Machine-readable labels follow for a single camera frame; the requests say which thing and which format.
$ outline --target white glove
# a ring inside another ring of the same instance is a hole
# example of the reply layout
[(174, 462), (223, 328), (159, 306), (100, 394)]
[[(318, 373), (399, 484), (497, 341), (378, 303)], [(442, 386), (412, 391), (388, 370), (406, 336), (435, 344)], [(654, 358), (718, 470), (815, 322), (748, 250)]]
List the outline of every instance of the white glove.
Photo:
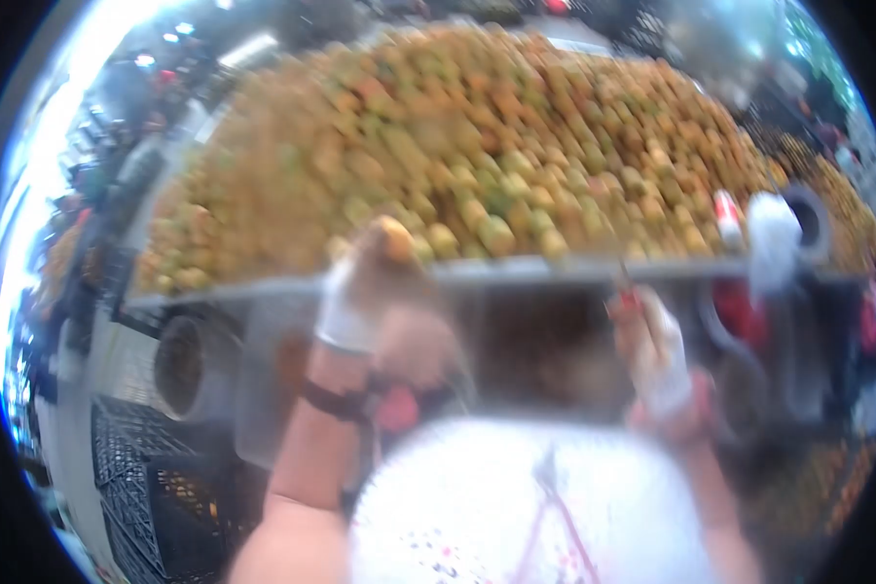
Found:
[(348, 297), (356, 272), (357, 255), (351, 250), (325, 277), (315, 336), (343, 350), (372, 353), (379, 333), (379, 319), (373, 310), (357, 306)]
[(637, 287), (635, 306), (610, 305), (617, 351), (630, 369), (632, 386), (648, 414), (662, 420), (691, 401), (691, 379), (678, 320), (652, 288)]

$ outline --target fluorescent light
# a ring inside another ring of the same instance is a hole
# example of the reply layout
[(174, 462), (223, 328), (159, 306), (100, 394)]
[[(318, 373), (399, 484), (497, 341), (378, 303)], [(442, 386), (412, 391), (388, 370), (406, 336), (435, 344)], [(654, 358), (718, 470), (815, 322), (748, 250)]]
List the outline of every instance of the fluorescent light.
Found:
[(263, 33), (245, 41), (242, 45), (218, 59), (218, 62), (233, 69), (238, 64), (243, 63), (247, 58), (278, 44), (279, 41), (273, 38), (269, 33)]

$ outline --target white shirt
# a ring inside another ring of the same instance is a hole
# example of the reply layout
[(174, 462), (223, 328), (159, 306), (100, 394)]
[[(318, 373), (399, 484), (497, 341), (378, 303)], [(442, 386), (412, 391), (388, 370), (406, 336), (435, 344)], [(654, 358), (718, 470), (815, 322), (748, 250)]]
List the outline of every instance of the white shirt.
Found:
[[(557, 491), (532, 469), (556, 449)], [(416, 431), (365, 486), (351, 524), (355, 584), (665, 584), (715, 581), (675, 462), (644, 438), (565, 423), (445, 420)]]

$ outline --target red object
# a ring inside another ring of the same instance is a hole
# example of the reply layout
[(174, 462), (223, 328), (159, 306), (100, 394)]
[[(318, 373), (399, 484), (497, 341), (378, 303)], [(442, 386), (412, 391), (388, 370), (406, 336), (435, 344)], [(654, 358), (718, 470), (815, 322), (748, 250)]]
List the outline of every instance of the red object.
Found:
[(86, 220), (88, 220), (88, 217), (90, 217), (90, 216), (91, 216), (91, 210), (89, 208), (81, 209), (81, 212), (78, 213), (78, 221), (75, 224), (83, 225), (84, 222)]
[(863, 293), (863, 304), (859, 309), (859, 343), (863, 352), (876, 354), (876, 282), (870, 282), (870, 289)]
[(409, 430), (419, 421), (419, 403), (404, 385), (394, 385), (374, 413), (374, 423), (394, 434)]
[(714, 196), (713, 213), (717, 216), (718, 221), (726, 219), (739, 221), (736, 214), (736, 204), (733, 203), (733, 199), (730, 198), (729, 193), (727, 196), (719, 193)]
[(568, 9), (568, 3), (565, 0), (547, 0), (548, 10), (552, 14), (564, 14)]
[(759, 351), (769, 340), (769, 324), (761, 310), (749, 301), (744, 281), (722, 281), (713, 285), (713, 307), (720, 322), (733, 336)]

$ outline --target bracelet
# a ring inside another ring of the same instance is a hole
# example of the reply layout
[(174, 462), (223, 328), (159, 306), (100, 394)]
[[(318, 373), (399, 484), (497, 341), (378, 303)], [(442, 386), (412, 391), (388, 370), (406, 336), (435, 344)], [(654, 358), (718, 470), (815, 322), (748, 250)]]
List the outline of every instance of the bracelet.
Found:
[(374, 394), (367, 391), (348, 391), (340, 394), (326, 390), (315, 382), (305, 380), (302, 397), (305, 401), (340, 421), (362, 422), (369, 418)]

